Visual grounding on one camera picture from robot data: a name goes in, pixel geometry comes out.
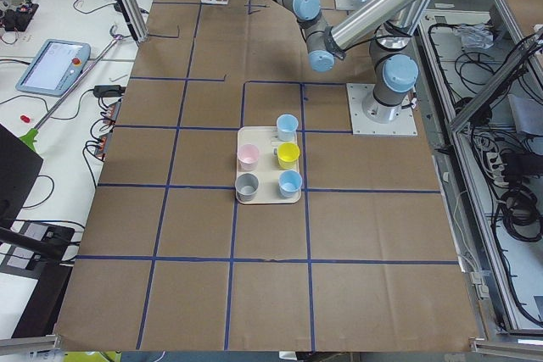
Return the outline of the light blue cup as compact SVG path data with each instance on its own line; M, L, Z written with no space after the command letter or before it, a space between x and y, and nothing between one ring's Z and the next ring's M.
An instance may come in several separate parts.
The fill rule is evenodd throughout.
M281 114L277 118L276 126L278 139L282 142L291 142L295 139L299 122L292 114Z
M296 170L286 170L279 176L278 185L282 197L292 198L302 187L302 177Z

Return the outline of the yellow cup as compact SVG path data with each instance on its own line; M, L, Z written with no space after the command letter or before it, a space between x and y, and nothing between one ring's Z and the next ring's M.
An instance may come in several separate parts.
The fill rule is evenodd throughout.
M279 166L284 170L296 167L300 156L300 150L296 143L284 142L277 148L277 160Z

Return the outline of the pink cup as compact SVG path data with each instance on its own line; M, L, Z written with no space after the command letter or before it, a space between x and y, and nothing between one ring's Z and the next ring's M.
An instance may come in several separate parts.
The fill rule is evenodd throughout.
M252 143L245 143L238 148L237 159L241 170L255 170L260 159L260 150Z

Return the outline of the grey cup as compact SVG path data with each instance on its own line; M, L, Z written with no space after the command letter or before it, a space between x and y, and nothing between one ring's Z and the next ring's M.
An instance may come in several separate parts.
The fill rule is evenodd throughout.
M251 173L239 175L234 183L237 200L241 203L252 201L258 192L259 186L260 182L256 175Z

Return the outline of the cream plastic tray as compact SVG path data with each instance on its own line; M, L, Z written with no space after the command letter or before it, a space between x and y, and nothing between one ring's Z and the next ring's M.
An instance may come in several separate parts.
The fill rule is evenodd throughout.
M255 198L242 204L286 204L296 203L300 199L301 188L292 198L284 198L279 192L279 176L286 170L279 166L277 160L277 148L284 142L278 139L275 126L245 126L238 131L237 142L237 148L245 143L252 143L260 150L260 159L255 170L241 170L237 159L236 179L241 174L251 173L256 175L260 182ZM291 142L298 145L296 139ZM301 175L299 159L296 167L291 170L296 170Z

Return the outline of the black power adapter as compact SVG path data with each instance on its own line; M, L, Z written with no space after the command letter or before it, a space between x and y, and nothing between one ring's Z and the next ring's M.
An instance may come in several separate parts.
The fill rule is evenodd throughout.
M92 89L94 97L120 97L125 93L126 88L120 85L97 85Z

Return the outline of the teach pendant tablet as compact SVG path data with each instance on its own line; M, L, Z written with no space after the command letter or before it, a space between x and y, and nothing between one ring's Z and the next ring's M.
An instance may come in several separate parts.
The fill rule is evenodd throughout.
M15 85L21 92L60 97L74 84L90 57L84 42L47 39Z

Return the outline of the long reach grabber tool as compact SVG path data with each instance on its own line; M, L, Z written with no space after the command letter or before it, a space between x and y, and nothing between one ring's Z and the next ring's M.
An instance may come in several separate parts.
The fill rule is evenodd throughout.
M44 42L38 55L32 60L16 84L16 89L32 94L53 96L58 100L47 110L20 140L35 150L36 136L45 123L52 118L63 102L73 93L83 79L93 70L116 44L127 38L109 29L111 40L96 58L91 58L90 45L83 42L49 39Z

